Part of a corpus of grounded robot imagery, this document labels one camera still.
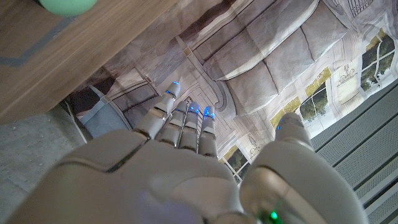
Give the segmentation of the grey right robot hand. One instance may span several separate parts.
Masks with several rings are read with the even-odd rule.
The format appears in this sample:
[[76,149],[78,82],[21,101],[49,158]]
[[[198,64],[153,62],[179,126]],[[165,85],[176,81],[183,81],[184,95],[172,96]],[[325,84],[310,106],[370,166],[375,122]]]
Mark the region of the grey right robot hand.
[[366,223],[351,186],[315,153],[299,115],[242,182],[217,158],[215,111],[176,103],[173,82],[131,131],[100,136],[59,160],[9,223]]

